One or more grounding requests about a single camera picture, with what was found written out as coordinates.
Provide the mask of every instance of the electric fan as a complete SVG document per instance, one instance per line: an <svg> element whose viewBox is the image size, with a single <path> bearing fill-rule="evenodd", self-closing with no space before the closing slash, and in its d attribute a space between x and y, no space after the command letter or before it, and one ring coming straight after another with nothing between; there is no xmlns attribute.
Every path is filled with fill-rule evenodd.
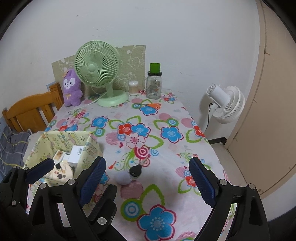
<svg viewBox="0 0 296 241"><path fill-rule="evenodd" d="M90 41L76 53L75 72L80 80L90 87L106 87L106 94L97 102L104 107L124 103L128 94L122 90L113 90L112 82L118 75L120 57L116 48L102 41Z"/></svg>
<svg viewBox="0 0 296 241"><path fill-rule="evenodd" d="M221 124L230 123L240 116L245 105L244 95L236 86L221 89L220 86L211 84L207 89L207 96L214 101L209 106L208 123L212 116Z"/></svg>

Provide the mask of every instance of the white ball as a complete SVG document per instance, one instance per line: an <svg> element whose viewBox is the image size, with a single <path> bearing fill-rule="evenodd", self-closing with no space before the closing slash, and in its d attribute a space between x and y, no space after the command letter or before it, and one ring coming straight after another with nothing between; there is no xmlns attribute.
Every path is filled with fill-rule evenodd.
<svg viewBox="0 0 296 241"><path fill-rule="evenodd" d="M121 172L118 172L116 174L115 181L119 185L128 185L128 184L131 183L132 178L131 178L130 174L127 171L121 171Z"/></svg>

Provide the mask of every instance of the green fan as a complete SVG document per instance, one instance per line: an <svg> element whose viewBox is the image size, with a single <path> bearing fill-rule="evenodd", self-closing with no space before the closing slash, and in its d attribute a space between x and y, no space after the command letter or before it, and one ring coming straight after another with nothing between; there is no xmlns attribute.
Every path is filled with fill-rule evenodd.
<svg viewBox="0 0 296 241"><path fill-rule="evenodd" d="M116 48L102 41L91 41L76 53L75 72L85 84L95 88L106 87L106 94L97 100L98 104L110 107L124 103L128 94L122 90L113 90L120 66L120 57Z"/></svg>

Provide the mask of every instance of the green cap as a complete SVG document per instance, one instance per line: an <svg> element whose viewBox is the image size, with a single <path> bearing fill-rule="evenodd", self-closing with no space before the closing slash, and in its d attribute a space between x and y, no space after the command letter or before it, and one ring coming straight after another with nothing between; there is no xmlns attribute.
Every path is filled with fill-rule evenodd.
<svg viewBox="0 0 296 241"><path fill-rule="evenodd" d="M160 64L159 63L150 63L150 73L151 74L160 73Z"/></svg>

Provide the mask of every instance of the purple plush toy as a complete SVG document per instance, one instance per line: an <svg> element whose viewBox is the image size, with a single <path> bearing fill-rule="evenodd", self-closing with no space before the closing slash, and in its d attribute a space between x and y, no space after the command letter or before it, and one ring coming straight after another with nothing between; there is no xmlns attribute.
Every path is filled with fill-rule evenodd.
<svg viewBox="0 0 296 241"><path fill-rule="evenodd" d="M65 106L78 106L81 103L82 91L80 90L81 82L75 73L75 70L70 69L64 77L63 92Z"/></svg>

